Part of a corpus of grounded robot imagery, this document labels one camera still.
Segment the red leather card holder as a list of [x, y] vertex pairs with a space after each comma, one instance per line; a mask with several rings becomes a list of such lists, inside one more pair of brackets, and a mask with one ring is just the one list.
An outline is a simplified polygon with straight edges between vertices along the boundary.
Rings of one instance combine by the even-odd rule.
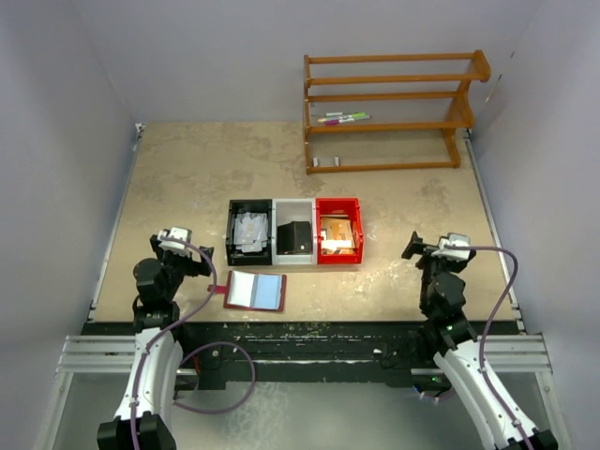
[[279, 313], [285, 308], [286, 287], [286, 275], [232, 270], [215, 294], [223, 295], [226, 309]]

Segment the red plastic bin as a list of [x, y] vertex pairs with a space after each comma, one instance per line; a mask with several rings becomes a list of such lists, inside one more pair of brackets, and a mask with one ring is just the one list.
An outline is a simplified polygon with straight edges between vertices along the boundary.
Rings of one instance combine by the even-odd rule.
[[317, 263], [357, 265], [363, 261], [364, 234], [357, 198], [317, 198]]

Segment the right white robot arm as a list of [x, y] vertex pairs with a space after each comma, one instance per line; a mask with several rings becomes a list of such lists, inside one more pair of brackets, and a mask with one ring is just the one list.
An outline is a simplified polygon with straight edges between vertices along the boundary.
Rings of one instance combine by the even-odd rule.
[[[466, 282], [458, 274], [479, 251], [503, 254], [513, 269], [499, 300], [476, 333], [463, 311]], [[541, 430], [522, 411], [504, 387], [486, 356], [486, 342], [492, 322], [509, 294], [518, 273], [518, 258], [508, 249], [473, 246], [468, 236], [449, 233], [438, 243], [426, 243], [413, 232], [401, 258], [417, 255], [421, 271], [419, 309], [425, 316], [424, 338], [417, 343], [418, 359], [439, 368], [469, 413], [486, 449], [557, 449], [551, 430]]]

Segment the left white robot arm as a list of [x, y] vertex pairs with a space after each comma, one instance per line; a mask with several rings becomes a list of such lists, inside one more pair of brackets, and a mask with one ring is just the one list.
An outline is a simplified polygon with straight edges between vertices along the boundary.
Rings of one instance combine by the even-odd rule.
[[211, 247], [194, 247], [192, 231], [171, 227], [150, 238], [155, 256], [133, 269], [134, 360], [123, 398], [111, 421], [97, 429], [100, 449], [174, 449], [170, 401], [176, 371], [189, 363], [191, 342], [177, 336], [180, 309], [174, 297], [187, 277], [209, 277]]

